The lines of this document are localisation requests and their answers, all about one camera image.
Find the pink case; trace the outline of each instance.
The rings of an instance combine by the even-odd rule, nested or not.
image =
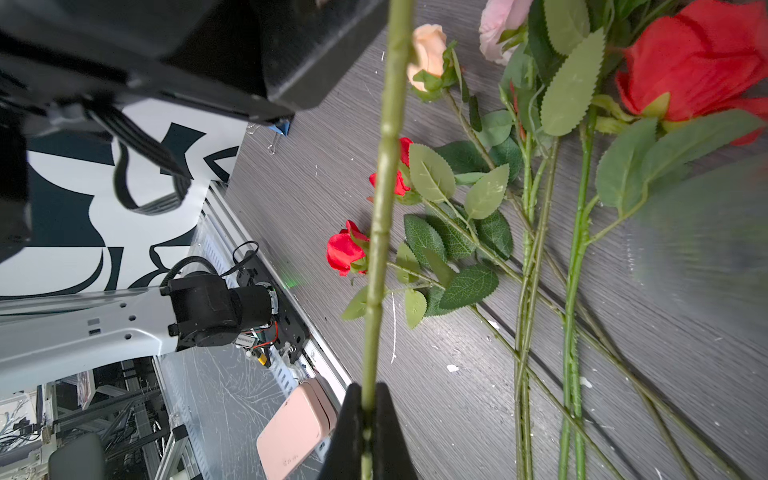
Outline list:
[[[256,440],[267,480],[284,480],[335,425],[336,412],[317,380],[296,387]]]

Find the rose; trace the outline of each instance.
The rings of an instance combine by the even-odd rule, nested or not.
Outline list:
[[[445,34],[440,25],[422,25],[413,31],[413,48],[416,50],[416,56],[419,58],[419,64],[408,65],[408,80],[414,88],[421,91],[427,91],[424,88],[423,81],[413,81],[413,76],[421,70],[433,74],[436,77],[442,76],[442,53],[447,48],[445,45]]]
[[[410,138],[403,137],[400,139],[400,161],[406,164],[406,167],[411,166],[411,162],[408,156],[408,149],[411,147],[411,144],[413,143],[413,140]],[[373,174],[369,177],[369,180],[371,181],[371,185],[374,187],[376,186],[376,174]],[[395,183],[395,195],[399,195],[402,197],[406,194],[406,192],[411,191],[410,187],[406,186],[406,183],[402,180],[402,174],[400,173],[400,170],[397,170],[397,181]]]
[[[741,94],[768,76],[767,49],[764,2],[731,5],[696,0],[674,17],[650,24],[624,50],[628,71],[618,72],[616,83],[621,100],[634,114],[668,92],[666,121],[686,121],[731,108],[765,120],[768,98],[742,98]],[[758,134],[738,143],[749,143]]]
[[[368,260],[365,250],[359,244],[365,245],[368,242],[368,237],[360,233],[355,222],[347,220],[346,229],[328,240],[328,264],[338,270],[340,276],[347,276],[350,270],[364,274],[368,270]]]
[[[480,15],[480,52],[486,60],[506,65],[515,48],[502,53],[498,43],[504,30],[517,30],[528,17],[533,0],[488,0]]]

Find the gray wooden table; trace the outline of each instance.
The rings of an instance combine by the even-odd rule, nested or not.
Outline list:
[[[457,39],[457,52],[481,109],[501,108],[496,82],[502,68],[478,51],[483,2],[419,3],[417,25],[444,26]],[[354,379],[360,379],[363,324],[339,319],[355,286],[326,262],[328,238],[347,219],[362,231],[370,226],[372,195],[368,176],[375,170],[379,141],[385,35],[380,35],[323,104],[299,113],[277,155],[266,152],[272,132],[246,135],[227,200],[254,240],[288,280]],[[462,131],[443,104],[420,104],[409,96],[402,132],[433,147],[462,140]],[[601,151],[606,146],[598,142]],[[765,138],[741,150],[723,149],[703,164],[728,161],[766,150]],[[561,264],[567,262],[581,151],[568,138],[561,149],[547,245]],[[402,215],[420,207],[395,208],[393,244],[403,237]],[[597,208],[595,227],[610,223],[615,210]],[[521,256],[522,228],[514,212],[504,213]],[[591,248],[584,262],[581,295],[604,323],[639,372],[751,478],[768,472],[768,356],[749,338],[665,312],[646,296],[631,276],[624,228]],[[563,289],[546,270],[543,282],[562,298]],[[497,321],[515,325],[518,285],[502,279],[487,302]],[[393,302],[397,318],[392,315]],[[385,300],[379,376],[395,397],[414,462],[423,478],[513,478],[515,427],[512,421],[513,362],[510,355],[467,309],[429,318],[409,331],[402,317],[402,297]],[[535,368],[560,396],[562,329],[559,319],[539,308],[533,351]],[[581,347],[584,411],[591,436],[627,478],[683,478],[660,440],[637,394],[623,375],[586,346]],[[456,365],[449,372],[447,365]],[[555,478],[561,417],[532,386],[532,439],[538,478]],[[701,478],[724,478],[676,426],[670,426]],[[591,478],[610,478],[589,454]]]

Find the flower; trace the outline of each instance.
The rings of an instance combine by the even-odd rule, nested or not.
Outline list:
[[[360,243],[369,241],[368,237],[360,233],[355,222],[351,220],[346,221],[346,229],[341,230],[338,235],[334,235],[328,240],[326,258],[331,268],[339,271],[340,276],[347,276],[352,269],[360,273],[365,273],[367,270],[366,252],[355,243],[352,235]]]
[[[403,137],[400,139],[400,161],[406,164],[406,167],[411,166],[410,159],[408,157],[408,149],[411,147],[411,144],[413,143],[413,140],[410,138]],[[374,187],[376,186],[376,174],[373,174],[369,177],[369,180],[371,181],[371,185]],[[399,195],[402,197],[406,194],[406,192],[411,191],[410,187],[406,187],[406,183],[402,181],[402,174],[400,173],[400,170],[397,170],[397,181],[395,183],[395,195]]]
[[[488,0],[480,15],[480,52],[485,60],[506,65],[514,48],[502,53],[498,44],[504,30],[517,30],[528,17],[533,0]]]
[[[415,88],[427,91],[423,81],[413,81],[413,76],[426,70],[436,77],[442,76],[442,53],[445,51],[445,34],[441,25],[422,25],[413,31],[413,48],[419,64],[408,64],[408,80]]]
[[[624,56],[628,71],[618,72],[616,83],[621,100],[634,114],[669,92],[666,121],[731,108],[768,119],[768,98],[741,97],[768,76],[764,2],[731,5],[695,0],[674,17],[650,24]],[[758,134],[738,143],[749,143]]]

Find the red rose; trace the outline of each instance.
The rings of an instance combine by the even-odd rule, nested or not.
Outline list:
[[[340,276],[347,276],[351,269],[360,273],[365,273],[367,270],[366,252],[352,240],[351,235],[354,235],[359,242],[369,241],[351,220],[346,221],[346,229],[328,240],[326,258],[331,268],[339,271]]]
[[[741,97],[768,76],[764,2],[696,0],[674,17],[650,24],[624,56],[629,72],[617,73],[616,83],[621,100],[634,114],[670,92],[664,117],[668,121],[732,108],[768,119],[768,98]],[[753,141],[758,134],[739,143]]]
[[[410,159],[408,157],[408,149],[411,147],[411,144],[413,143],[413,140],[410,138],[403,137],[400,139],[400,160],[404,164],[406,164],[406,167],[410,167]],[[371,185],[374,187],[376,186],[376,174],[373,174],[370,176],[369,180],[371,180]],[[402,174],[400,173],[400,170],[397,171],[397,183],[395,184],[395,195],[399,195],[402,197],[406,194],[406,192],[410,191],[410,187],[406,187],[406,184],[402,181]]]

